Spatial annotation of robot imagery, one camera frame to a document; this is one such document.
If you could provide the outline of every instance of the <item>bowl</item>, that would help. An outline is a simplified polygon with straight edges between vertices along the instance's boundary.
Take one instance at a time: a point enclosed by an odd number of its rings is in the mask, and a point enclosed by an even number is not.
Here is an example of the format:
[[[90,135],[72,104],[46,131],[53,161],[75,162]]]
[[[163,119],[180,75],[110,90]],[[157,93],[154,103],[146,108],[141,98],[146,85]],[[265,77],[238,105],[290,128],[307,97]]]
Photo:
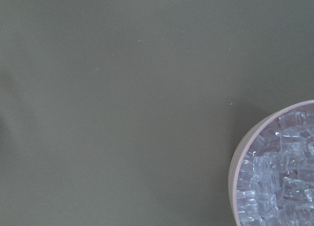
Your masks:
[[[237,226],[314,225],[312,167],[314,100],[284,108],[255,125],[236,148],[229,169]]]

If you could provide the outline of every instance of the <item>gray background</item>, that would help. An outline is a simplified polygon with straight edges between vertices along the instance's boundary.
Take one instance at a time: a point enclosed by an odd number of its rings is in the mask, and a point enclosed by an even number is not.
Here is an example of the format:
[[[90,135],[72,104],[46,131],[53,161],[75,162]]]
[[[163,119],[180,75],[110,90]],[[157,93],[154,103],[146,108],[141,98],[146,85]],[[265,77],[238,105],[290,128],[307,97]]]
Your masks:
[[[234,226],[243,135],[314,98],[314,0],[0,0],[1,226]]]

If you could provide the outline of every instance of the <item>round container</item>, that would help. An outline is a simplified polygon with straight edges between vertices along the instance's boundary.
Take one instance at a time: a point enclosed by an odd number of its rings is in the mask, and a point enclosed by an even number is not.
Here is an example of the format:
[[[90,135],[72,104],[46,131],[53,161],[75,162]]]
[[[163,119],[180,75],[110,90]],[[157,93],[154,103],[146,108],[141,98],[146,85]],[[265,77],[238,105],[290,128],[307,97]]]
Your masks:
[[[229,199],[231,204],[231,209],[235,218],[237,226],[241,226],[239,215],[237,213],[237,204],[236,204],[236,184],[238,180],[238,174],[240,171],[240,166],[242,164],[243,158],[249,149],[250,145],[257,137],[257,135],[272,121],[274,121],[279,116],[290,112],[294,109],[301,111],[314,110],[314,100],[301,102],[290,107],[284,108],[281,111],[278,111],[267,118],[263,119],[257,125],[255,125],[241,140],[237,146],[235,153],[232,157],[229,176],[228,176],[228,190],[229,190]]]

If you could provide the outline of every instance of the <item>pink bowl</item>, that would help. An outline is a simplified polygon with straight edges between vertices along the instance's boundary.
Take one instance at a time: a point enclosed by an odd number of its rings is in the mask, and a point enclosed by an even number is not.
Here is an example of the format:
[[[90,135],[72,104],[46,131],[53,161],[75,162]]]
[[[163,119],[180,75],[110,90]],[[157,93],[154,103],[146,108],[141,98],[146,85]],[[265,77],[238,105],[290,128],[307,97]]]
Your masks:
[[[230,168],[229,168],[229,176],[228,176],[228,190],[229,190],[229,199],[231,204],[231,209],[235,218],[235,222],[237,226],[241,226],[240,219],[237,213],[237,205],[236,205],[236,184],[237,178],[240,170],[240,166],[242,164],[243,158],[247,150],[249,149],[251,143],[256,138],[256,136],[273,120],[278,118],[284,113],[290,112],[293,109],[298,109],[301,111],[313,110],[314,109],[314,100],[301,102],[290,107],[284,108],[281,111],[278,111],[267,118],[263,119],[257,125],[255,125],[241,140],[239,145],[237,146],[235,153],[232,157]]]

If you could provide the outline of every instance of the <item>gray table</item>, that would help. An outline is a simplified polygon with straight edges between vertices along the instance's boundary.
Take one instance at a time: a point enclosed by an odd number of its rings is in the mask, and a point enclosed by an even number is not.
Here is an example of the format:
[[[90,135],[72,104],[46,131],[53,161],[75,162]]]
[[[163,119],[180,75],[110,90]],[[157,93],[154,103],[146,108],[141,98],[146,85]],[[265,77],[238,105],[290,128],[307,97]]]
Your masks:
[[[243,135],[314,98],[314,0],[0,0],[1,226],[234,226]]]

